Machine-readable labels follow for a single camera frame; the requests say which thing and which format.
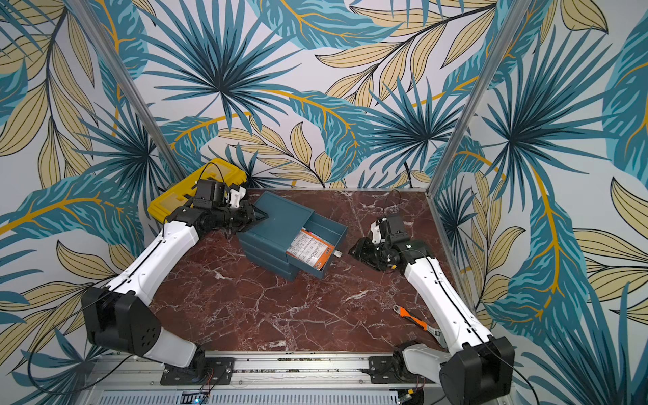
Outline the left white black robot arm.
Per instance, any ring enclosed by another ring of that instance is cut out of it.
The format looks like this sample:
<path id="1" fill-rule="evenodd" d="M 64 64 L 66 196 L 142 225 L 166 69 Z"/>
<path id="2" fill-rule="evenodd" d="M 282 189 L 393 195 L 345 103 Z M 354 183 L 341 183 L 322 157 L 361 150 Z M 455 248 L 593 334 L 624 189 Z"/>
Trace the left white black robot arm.
<path id="1" fill-rule="evenodd" d="M 212 231 L 243 232 L 268 214 L 247 201 L 239 207 L 180 206 L 135 261 L 106 286 L 91 287 L 81 300 L 88 341 L 181 369 L 200 369 L 199 346 L 165 330 L 150 304 L 182 257 Z"/>

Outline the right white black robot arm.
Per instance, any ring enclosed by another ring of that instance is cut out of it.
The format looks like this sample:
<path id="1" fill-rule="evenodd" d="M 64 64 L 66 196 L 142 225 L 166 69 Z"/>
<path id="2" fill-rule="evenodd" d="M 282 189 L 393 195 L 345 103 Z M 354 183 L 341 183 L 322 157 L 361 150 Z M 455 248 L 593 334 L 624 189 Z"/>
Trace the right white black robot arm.
<path id="1" fill-rule="evenodd" d="M 413 344 L 402 350 L 406 370 L 440 385 L 451 404 L 488 404 L 511 392 L 515 350 L 497 339 L 464 303 L 425 243 L 374 244 L 363 237 L 349 254 L 374 270 L 397 270 L 428 307 L 448 352 Z"/>

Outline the orange white seed bag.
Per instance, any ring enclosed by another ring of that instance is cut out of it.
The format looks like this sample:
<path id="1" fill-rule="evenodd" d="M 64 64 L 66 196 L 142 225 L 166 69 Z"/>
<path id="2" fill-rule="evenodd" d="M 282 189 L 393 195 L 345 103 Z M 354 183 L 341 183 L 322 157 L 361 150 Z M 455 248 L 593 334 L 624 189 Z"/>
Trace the orange white seed bag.
<path id="1" fill-rule="evenodd" d="M 319 271 L 323 270 L 334 252 L 334 245 L 306 229 L 299 231 L 287 250 L 293 258 Z"/>

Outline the teal top drawer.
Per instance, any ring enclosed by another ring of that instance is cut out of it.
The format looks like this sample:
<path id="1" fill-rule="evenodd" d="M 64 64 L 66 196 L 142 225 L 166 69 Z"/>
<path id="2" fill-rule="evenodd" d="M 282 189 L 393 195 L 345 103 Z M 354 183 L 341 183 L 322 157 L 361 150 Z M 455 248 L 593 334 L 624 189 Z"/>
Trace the teal top drawer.
<path id="1" fill-rule="evenodd" d="M 301 227 L 286 251 L 288 263 L 298 270 L 323 279 L 334 258 L 341 248 L 348 228 L 325 218 L 312 214 Z"/>

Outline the teal three-drawer cabinet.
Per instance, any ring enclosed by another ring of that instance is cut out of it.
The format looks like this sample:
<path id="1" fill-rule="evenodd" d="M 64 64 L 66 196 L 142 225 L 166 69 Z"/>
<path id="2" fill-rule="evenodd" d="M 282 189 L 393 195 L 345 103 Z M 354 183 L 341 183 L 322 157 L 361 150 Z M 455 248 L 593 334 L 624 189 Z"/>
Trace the teal three-drawer cabinet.
<path id="1" fill-rule="evenodd" d="M 288 254 L 288 249 L 314 210 L 272 192 L 262 194 L 254 206 L 268 218 L 237 234 L 246 258 L 290 282 L 299 271 L 312 273 L 315 268 Z"/>

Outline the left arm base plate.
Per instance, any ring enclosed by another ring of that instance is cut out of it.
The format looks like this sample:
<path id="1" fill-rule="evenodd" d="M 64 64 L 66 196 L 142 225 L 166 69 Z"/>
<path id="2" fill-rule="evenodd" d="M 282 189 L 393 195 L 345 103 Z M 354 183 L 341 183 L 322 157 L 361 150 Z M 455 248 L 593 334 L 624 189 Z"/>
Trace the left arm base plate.
<path id="1" fill-rule="evenodd" d="M 229 386 L 234 371 L 233 357 L 205 358 L 198 366 L 165 366 L 161 386 Z"/>

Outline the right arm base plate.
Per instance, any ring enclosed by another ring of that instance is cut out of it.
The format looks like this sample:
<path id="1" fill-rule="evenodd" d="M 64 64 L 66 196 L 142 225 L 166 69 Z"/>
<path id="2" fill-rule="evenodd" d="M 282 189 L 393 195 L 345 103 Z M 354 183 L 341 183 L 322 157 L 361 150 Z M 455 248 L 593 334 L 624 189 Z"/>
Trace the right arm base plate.
<path id="1" fill-rule="evenodd" d="M 370 356 L 365 373 L 371 378 L 372 384 L 424 384 L 432 380 L 408 371 L 404 361 L 395 354 L 386 356 Z"/>

